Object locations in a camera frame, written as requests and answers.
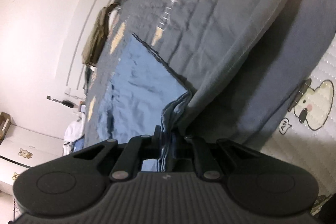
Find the black wall mounted device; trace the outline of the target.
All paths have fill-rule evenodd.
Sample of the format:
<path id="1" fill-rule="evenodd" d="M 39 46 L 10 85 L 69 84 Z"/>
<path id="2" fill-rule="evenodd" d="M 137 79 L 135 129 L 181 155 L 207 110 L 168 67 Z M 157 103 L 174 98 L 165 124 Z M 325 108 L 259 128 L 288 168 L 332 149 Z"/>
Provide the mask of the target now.
<path id="1" fill-rule="evenodd" d="M 64 105 L 64 106 L 67 106 L 67 107 L 70 107 L 70 108 L 74 108 L 74 103 L 72 103 L 71 101 L 69 101 L 69 100 L 62 100 L 62 104 Z"/>

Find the light grey hoodie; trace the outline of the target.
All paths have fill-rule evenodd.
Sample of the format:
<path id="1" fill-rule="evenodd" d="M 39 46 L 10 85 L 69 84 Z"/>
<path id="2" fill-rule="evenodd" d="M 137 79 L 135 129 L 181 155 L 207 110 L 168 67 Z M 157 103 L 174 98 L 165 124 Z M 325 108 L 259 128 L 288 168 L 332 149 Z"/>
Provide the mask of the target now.
<path id="1" fill-rule="evenodd" d="M 79 113 L 77 119 L 72 121 L 64 133 L 63 156 L 69 155 L 74 150 L 75 142 L 84 136 L 83 129 L 86 115 Z"/>

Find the blue shirt garment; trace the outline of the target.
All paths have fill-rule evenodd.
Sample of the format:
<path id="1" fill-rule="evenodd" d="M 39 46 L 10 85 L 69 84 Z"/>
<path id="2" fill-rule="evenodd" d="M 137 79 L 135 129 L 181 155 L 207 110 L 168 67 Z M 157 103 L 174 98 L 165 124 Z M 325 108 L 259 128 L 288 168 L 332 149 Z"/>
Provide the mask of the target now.
<path id="1" fill-rule="evenodd" d="M 146 160 L 142 168 L 164 172 L 171 130 L 191 97 L 191 91 L 158 53 L 132 35 L 121 50 L 98 110 L 99 138 L 127 143 L 132 137 L 152 134 L 159 126 L 159 158 Z"/>

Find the large cardboard box on wardrobe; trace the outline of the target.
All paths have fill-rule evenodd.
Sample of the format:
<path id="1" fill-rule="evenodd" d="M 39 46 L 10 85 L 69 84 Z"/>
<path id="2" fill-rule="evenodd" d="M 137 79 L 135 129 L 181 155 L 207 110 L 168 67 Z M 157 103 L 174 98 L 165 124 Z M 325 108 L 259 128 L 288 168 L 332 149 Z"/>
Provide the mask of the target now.
<path id="1" fill-rule="evenodd" d="M 0 115 L 0 142 L 5 138 L 9 127 L 11 126 L 11 116 L 5 112 Z"/>

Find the olive brown folded blanket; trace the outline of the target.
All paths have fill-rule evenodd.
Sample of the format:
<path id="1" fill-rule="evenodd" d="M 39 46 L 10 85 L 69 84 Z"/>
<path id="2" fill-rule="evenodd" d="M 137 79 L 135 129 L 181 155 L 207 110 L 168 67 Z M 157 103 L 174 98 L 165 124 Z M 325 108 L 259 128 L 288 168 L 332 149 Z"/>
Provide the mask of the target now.
<path id="1" fill-rule="evenodd" d="M 82 63 L 84 65 L 96 66 L 109 35 L 110 13 L 119 5 L 120 1 L 117 1 L 109 6 L 103 7 L 99 11 L 93 29 L 81 54 Z"/>

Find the white bed headboard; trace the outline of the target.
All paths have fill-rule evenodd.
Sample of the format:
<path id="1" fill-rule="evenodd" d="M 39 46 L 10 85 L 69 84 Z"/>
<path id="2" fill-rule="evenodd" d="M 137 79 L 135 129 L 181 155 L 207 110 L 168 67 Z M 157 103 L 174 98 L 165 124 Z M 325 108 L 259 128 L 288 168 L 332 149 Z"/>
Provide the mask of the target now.
<path id="1" fill-rule="evenodd" d="M 84 83 L 82 51 L 100 10 L 111 0 L 79 0 L 64 42 L 65 86 L 78 92 Z"/>

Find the grey quilted bedspread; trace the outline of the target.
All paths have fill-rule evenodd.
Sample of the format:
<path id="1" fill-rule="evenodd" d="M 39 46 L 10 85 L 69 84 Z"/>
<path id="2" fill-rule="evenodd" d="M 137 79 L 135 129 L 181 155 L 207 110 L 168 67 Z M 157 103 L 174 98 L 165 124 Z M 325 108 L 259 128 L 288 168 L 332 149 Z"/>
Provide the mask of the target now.
<path id="1" fill-rule="evenodd" d="M 192 93 L 172 129 L 260 149 L 327 51 L 335 0 L 125 0 L 89 85 L 86 147 L 103 141 L 98 110 L 132 35 Z"/>

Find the white wardrobe with stickers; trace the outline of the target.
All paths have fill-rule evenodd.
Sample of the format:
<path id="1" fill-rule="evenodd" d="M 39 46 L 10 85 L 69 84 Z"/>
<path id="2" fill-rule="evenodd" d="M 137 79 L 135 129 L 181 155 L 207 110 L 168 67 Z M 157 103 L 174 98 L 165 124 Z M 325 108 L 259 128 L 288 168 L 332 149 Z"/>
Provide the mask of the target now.
<path id="1" fill-rule="evenodd" d="M 63 155 L 63 140 L 11 125 L 1 142 L 1 191 L 12 195 L 25 170 Z"/>

